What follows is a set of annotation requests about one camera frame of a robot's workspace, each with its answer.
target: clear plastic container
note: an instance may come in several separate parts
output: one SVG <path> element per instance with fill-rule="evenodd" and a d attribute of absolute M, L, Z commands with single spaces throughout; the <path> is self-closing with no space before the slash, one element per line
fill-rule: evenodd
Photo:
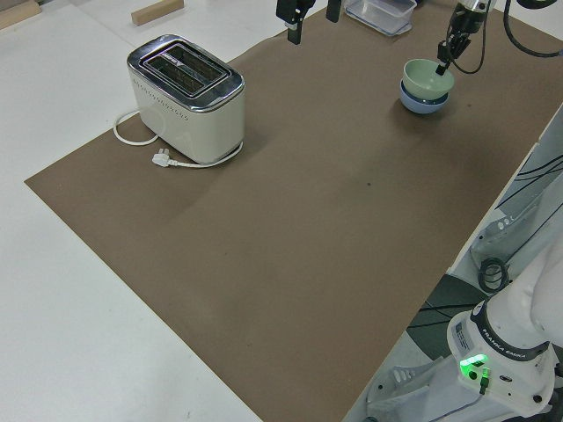
<path fill-rule="evenodd" d="M 350 0 L 346 14 L 385 35 L 405 33 L 411 26 L 415 0 Z"/>

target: wooden block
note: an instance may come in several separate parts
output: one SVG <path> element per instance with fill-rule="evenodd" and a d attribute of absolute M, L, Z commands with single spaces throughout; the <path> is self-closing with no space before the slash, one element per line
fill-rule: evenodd
<path fill-rule="evenodd" d="M 137 26 L 146 24 L 151 20 L 161 18 L 168 13 L 178 11 L 184 7 L 184 0 L 161 0 L 150 6 L 131 13 L 131 20 Z"/>
<path fill-rule="evenodd" d="M 17 4 L 10 9 L 0 11 L 0 29 L 17 24 L 24 19 L 30 18 L 41 12 L 39 5 L 33 0 L 27 0 Z"/>

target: green light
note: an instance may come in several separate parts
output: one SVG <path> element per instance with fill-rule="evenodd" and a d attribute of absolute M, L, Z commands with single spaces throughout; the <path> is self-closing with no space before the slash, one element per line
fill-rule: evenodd
<path fill-rule="evenodd" d="M 459 362 L 459 368 L 461 369 L 461 372 L 464 376 L 469 376 L 469 372 L 472 366 L 480 367 L 481 365 L 483 365 L 483 362 L 487 361 L 488 359 L 489 358 L 486 356 L 486 354 L 476 354 L 471 358 L 461 360 Z"/>

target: toaster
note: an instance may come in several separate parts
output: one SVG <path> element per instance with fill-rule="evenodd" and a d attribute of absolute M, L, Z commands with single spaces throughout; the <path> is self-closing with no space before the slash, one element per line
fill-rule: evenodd
<path fill-rule="evenodd" d="M 178 35 L 162 35 L 127 59 L 143 123 L 198 164 L 228 156 L 245 135 L 245 80 Z"/>

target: white power cord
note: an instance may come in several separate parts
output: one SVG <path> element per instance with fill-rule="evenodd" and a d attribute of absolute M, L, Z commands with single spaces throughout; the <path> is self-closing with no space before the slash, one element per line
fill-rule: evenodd
<path fill-rule="evenodd" d="M 115 137 L 117 139 L 119 139 L 123 143 L 126 143 L 127 145 L 133 145 L 135 147 L 142 147 L 143 145 L 149 145 L 149 144 L 153 143 L 156 139 L 158 139 L 158 135 L 154 135 L 148 141 L 133 142 L 133 141 L 130 141 L 128 139 L 125 139 L 124 137 L 122 137 L 120 134 L 117 133 L 117 125 L 119 125 L 126 118 L 129 118 L 129 117 L 131 117 L 131 116 L 133 116 L 134 114 L 137 114 L 137 113 L 139 113 L 139 110 L 134 110 L 133 112 L 122 114 L 120 117 L 115 119 L 115 122 L 113 124 L 113 134 L 115 135 Z"/>
<path fill-rule="evenodd" d="M 168 167 L 169 165 L 171 165 L 175 167 L 191 167 L 193 169 L 207 169 L 208 167 L 213 167 L 214 165 L 219 165 L 227 160 L 230 160 L 236 154 L 238 154 L 242 148 L 243 148 L 243 142 L 241 142 L 238 145 L 237 149 L 232 151 L 228 156 L 224 156 L 219 161 L 215 161 L 214 163 L 211 164 L 190 164 L 190 163 L 181 163 L 180 161 L 176 161 L 176 160 L 171 160 L 169 155 L 170 151 L 168 149 L 161 148 L 158 150 L 158 153 L 156 153 L 155 156 L 152 157 L 152 162 L 156 165 L 160 165 L 161 167 Z"/>
<path fill-rule="evenodd" d="M 139 110 L 134 110 L 133 112 L 122 114 L 117 119 L 115 119 L 115 122 L 113 124 L 113 134 L 115 135 L 115 137 L 117 139 L 119 139 L 123 143 L 126 143 L 127 145 L 133 145 L 135 147 L 142 147 L 144 145 L 150 145 L 151 143 L 153 143 L 154 141 L 156 141 L 158 139 L 158 135 L 154 135 L 148 141 L 134 142 L 134 141 L 130 141 L 129 139 L 125 139 L 124 137 L 122 137 L 117 132 L 117 127 L 123 120 L 128 119 L 129 117 L 131 117 L 131 116 L 133 116 L 134 114 L 137 114 L 137 113 L 139 113 Z M 213 167 L 214 165 L 219 165 L 219 164 L 224 163 L 227 160 L 230 160 L 236 154 L 238 154 L 242 148 L 243 148 L 243 142 L 241 141 L 241 143 L 238 145 L 238 147 L 234 151 L 232 151 L 228 156 L 224 156 L 219 161 L 216 161 L 216 162 L 211 163 L 211 164 L 190 164 L 190 163 L 182 163 L 182 162 L 177 161 L 177 160 L 171 160 L 170 159 L 170 151 L 168 149 L 162 149 L 161 148 L 161 149 L 158 150 L 158 153 L 156 153 L 152 157 L 152 162 L 156 165 L 160 165 L 161 167 L 173 166 L 173 167 L 191 167 L 193 169 L 207 169 L 208 167 Z"/>

